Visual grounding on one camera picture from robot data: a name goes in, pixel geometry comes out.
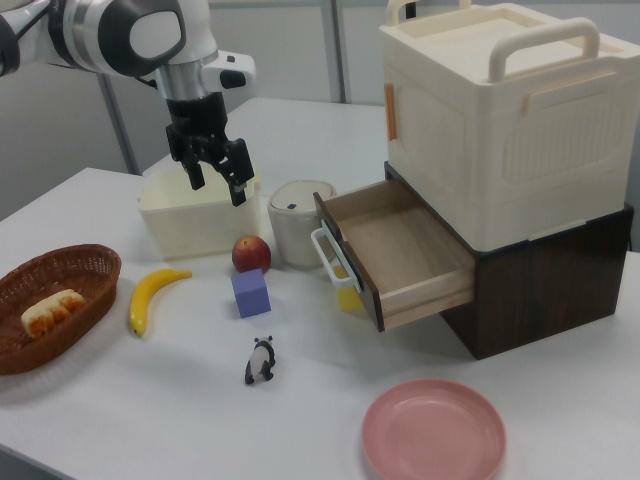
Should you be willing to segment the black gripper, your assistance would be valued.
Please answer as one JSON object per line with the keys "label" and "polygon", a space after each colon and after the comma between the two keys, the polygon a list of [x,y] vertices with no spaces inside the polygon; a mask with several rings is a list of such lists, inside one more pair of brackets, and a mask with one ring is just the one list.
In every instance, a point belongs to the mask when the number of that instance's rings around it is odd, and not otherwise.
{"label": "black gripper", "polygon": [[193,190],[205,185],[199,159],[191,147],[192,137],[214,138],[215,148],[208,153],[214,169],[225,179],[233,206],[246,201],[246,184],[254,170],[243,139],[228,140],[225,128],[227,110],[222,93],[211,93],[193,100],[166,101],[171,124],[166,128],[172,158],[188,175]]}

